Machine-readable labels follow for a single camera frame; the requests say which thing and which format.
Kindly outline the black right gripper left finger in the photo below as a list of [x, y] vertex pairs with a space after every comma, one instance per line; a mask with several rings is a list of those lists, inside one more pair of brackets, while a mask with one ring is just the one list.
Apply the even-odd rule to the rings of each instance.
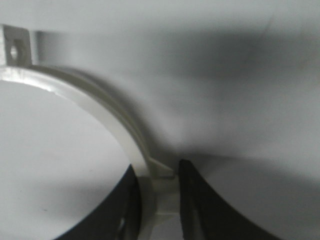
[[130, 165], [104, 201], [59, 240], [136, 240], [142, 203], [137, 177]]

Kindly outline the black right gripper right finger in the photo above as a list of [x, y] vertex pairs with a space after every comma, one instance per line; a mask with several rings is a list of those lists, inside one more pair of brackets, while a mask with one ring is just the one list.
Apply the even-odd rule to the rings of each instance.
[[228, 204], [201, 176], [193, 163], [178, 168], [180, 222], [185, 240], [277, 240]]

